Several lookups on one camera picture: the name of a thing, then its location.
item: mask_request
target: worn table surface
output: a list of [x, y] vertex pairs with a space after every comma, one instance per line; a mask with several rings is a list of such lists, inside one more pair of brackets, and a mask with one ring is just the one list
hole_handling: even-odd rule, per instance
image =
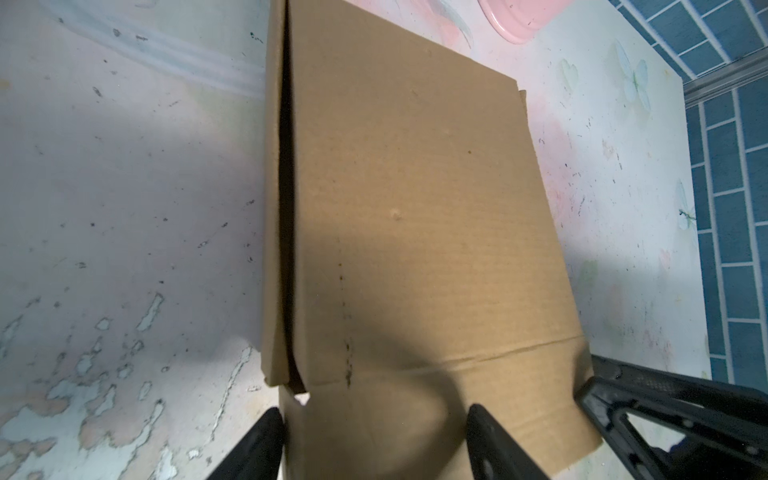
[[[709, 377], [682, 85], [610, 3], [524, 46], [476, 2], [354, 3], [528, 90], [593, 353]], [[252, 347], [267, 14], [0, 5], [0, 479], [203, 478], [276, 402]], [[647, 62], [650, 110], [617, 43]], [[602, 447], [559, 478], [622, 475]]]

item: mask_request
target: blue tile wall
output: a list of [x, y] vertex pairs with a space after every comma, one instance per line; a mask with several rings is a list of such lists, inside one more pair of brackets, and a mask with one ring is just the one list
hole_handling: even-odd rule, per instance
[[746, 221], [744, 192], [715, 197], [717, 239], [723, 263], [750, 262], [750, 227]]
[[[696, 8], [711, 5], [690, 1]], [[768, 7], [768, 0], [759, 2]], [[768, 77], [686, 110], [712, 378], [764, 392], [768, 392], [766, 118]]]
[[610, 1], [683, 82], [768, 46], [766, 0]]
[[729, 322], [733, 377], [737, 385], [768, 391], [763, 334], [756, 323]]

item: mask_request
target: blue tile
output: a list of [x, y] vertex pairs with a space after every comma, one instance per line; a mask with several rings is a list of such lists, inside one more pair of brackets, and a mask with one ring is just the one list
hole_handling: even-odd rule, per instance
[[640, 35], [643, 35], [643, 38], [645, 38], [645, 41], [651, 44], [656, 43], [654, 38], [650, 36], [650, 33], [648, 33], [648, 30], [643, 28], [643, 25], [640, 25], [637, 19], [633, 17], [632, 14], [629, 12], [629, 10], [627, 10], [625, 7], [620, 7], [619, 12], [621, 12], [624, 18], [627, 19], [627, 22], [629, 22], [629, 24], [632, 25], [634, 29], [640, 33]]
[[724, 266], [723, 292], [728, 318], [760, 318], [755, 273], [751, 266]]
[[725, 355], [723, 316], [720, 314], [720, 291], [717, 289], [715, 249], [711, 233], [699, 234], [699, 257], [701, 258], [704, 312], [707, 315], [707, 337], [709, 338], [710, 353]]
[[714, 193], [744, 186], [741, 159], [736, 137], [736, 122], [707, 132], [710, 147], [710, 169]]
[[709, 10], [721, 5], [723, 0], [690, 0], [699, 15], [704, 15]]
[[723, 63], [720, 54], [715, 51], [709, 42], [699, 45], [688, 53], [681, 55], [680, 58], [697, 75]]
[[710, 221], [710, 204], [707, 200], [707, 172], [704, 166], [696, 167], [690, 171], [694, 178], [694, 206], [696, 207], [696, 226], [698, 230], [712, 227]]
[[643, 17], [648, 18], [660, 12], [662, 8], [672, 3], [672, 0], [631, 0], [631, 3], [643, 14]]
[[752, 261], [744, 192], [715, 197], [715, 219], [720, 261], [724, 263]]
[[746, 171], [755, 221], [768, 220], [768, 148], [746, 154]]
[[733, 359], [733, 381], [768, 392], [766, 361], [763, 355], [763, 333], [756, 323], [730, 322], [730, 355]]
[[757, 255], [760, 258], [760, 272], [763, 274], [763, 302], [768, 303], [768, 226], [757, 227]]
[[731, 2], [704, 17], [730, 59], [737, 60], [763, 47], [741, 2]]
[[705, 39], [696, 22], [680, 3], [651, 20], [650, 26], [676, 53], [685, 51]]
[[690, 164], [700, 164], [704, 161], [704, 145], [701, 142], [701, 123], [698, 105], [694, 105], [685, 111], [685, 123], [688, 126]]
[[710, 359], [712, 366], [712, 380], [715, 382], [728, 383], [728, 365], [723, 359]]
[[744, 132], [745, 148], [768, 144], [767, 98], [768, 77], [739, 87], [741, 127]]
[[730, 91], [705, 101], [704, 116], [707, 118], [707, 126], [733, 118], [733, 95]]
[[654, 50], [656, 51], [656, 53], [661, 55], [661, 57], [664, 59], [664, 61], [667, 63], [667, 65], [669, 65], [672, 68], [672, 70], [675, 70], [675, 72], [678, 75], [680, 75], [680, 78], [683, 79], [683, 82], [686, 82], [686, 81], [690, 80], [690, 77], [688, 76], [688, 74], [685, 73], [685, 71], [683, 71], [682, 68], [680, 68], [680, 66], [677, 64], [677, 62], [675, 60], [672, 60], [672, 57], [669, 56], [667, 51], [664, 50], [661, 47], [661, 45], [656, 45], [654, 47]]

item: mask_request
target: brown cardboard box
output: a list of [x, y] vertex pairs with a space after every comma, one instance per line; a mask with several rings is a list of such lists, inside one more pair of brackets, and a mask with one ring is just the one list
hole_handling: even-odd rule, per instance
[[475, 402], [549, 474], [595, 449], [515, 81], [343, 0], [274, 1], [267, 60], [262, 368], [286, 476], [471, 478]]

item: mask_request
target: pink container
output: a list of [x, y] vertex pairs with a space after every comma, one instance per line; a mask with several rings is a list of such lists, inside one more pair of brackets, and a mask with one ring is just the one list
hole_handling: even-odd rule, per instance
[[573, 0], [478, 0], [493, 28], [512, 43], [525, 43]]

